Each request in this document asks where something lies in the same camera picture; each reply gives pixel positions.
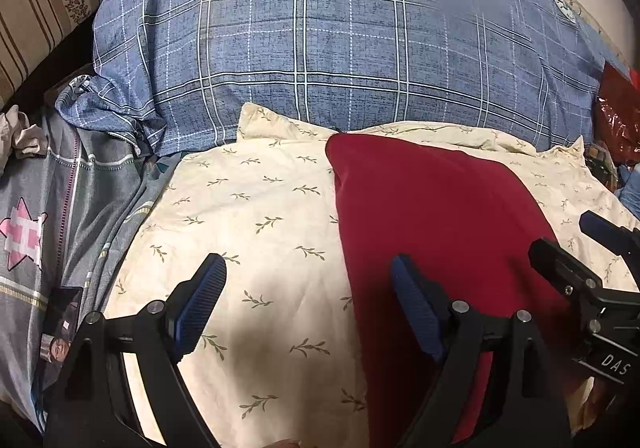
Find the grey patterned bed sheet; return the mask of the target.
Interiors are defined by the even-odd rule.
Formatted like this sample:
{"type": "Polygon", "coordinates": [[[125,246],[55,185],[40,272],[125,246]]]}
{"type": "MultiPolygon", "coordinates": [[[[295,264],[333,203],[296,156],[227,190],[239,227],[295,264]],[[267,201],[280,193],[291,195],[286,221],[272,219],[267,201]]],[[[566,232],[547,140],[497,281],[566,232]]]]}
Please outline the grey patterned bed sheet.
{"type": "Polygon", "coordinates": [[[1,399],[44,429],[36,379],[46,312],[58,288],[81,291],[79,312],[102,311],[120,265],[180,160],[142,156],[44,109],[41,156],[1,174],[1,399]]]}

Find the red shiny plastic bag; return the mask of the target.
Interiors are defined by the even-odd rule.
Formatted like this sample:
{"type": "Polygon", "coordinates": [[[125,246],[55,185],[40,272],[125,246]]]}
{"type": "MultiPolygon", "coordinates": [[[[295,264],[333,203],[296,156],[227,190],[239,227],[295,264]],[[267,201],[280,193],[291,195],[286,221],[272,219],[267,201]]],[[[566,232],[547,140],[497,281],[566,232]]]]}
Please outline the red shiny plastic bag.
{"type": "Polygon", "coordinates": [[[594,101],[593,132],[616,164],[639,162],[639,90],[606,62],[594,101]]]}

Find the cream leaf-print pillow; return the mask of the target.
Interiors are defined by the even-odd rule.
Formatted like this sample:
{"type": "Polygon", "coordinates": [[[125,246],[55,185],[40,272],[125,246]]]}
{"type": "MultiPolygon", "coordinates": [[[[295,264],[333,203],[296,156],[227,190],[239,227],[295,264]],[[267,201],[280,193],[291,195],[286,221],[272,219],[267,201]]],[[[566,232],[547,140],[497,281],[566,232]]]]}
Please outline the cream leaf-print pillow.
{"type": "MultiPolygon", "coordinates": [[[[360,133],[459,150],[511,169],[562,247],[605,286],[637,290],[620,257],[579,231],[592,210],[639,221],[582,159],[584,142],[544,153],[501,131],[396,122],[360,133]]],[[[208,253],[227,282],[192,354],[178,368],[223,447],[292,438],[303,447],[369,447],[366,390],[344,263],[334,176],[324,147],[334,131],[244,104],[238,142],[179,163],[120,268],[106,316],[166,299],[208,253]]]]}

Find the blue plaid large pillow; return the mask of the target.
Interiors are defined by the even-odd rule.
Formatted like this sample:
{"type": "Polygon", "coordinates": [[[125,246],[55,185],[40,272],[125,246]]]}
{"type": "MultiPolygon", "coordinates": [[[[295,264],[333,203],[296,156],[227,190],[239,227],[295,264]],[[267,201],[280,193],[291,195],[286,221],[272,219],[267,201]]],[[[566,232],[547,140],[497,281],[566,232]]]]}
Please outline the blue plaid large pillow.
{"type": "Polygon", "coordinates": [[[561,0],[103,0],[91,76],[55,106],[142,155],[235,140],[243,105],[337,131],[489,127],[539,150],[592,134],[617,56],[561,0]]]}

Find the dark red small garment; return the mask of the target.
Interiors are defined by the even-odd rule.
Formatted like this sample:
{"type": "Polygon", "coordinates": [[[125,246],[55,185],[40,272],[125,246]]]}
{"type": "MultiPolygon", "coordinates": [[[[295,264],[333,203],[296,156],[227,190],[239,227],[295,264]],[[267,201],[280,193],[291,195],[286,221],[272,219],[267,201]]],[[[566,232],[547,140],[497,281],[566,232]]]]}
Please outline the dark red small garment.
{"type": "Polygon", "coordinates": [[[370,443],[393,447],[435,373],[396,298],[393,258],[487,315],[529,311],[553,352],[567,344],[567,301],[530,266],[553,231],[521,180],[500,162],[367,134],[333,135],[338,228],[367,381],[370,443]]]}

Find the crumpled pale grey cloth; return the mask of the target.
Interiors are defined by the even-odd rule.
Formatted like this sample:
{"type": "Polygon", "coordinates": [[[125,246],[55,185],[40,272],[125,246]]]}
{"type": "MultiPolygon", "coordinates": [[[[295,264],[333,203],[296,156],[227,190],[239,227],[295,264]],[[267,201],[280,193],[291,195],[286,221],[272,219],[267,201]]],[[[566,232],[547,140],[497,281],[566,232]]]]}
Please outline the crumpled pale grey cloth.
{"type": "Polygon", "coordinates": [[[1,163],[6,164],[14,153],[18,159],[44,156],[48,140],[41,127],[32,124],[16,105],[1,114],[1,163]]]}

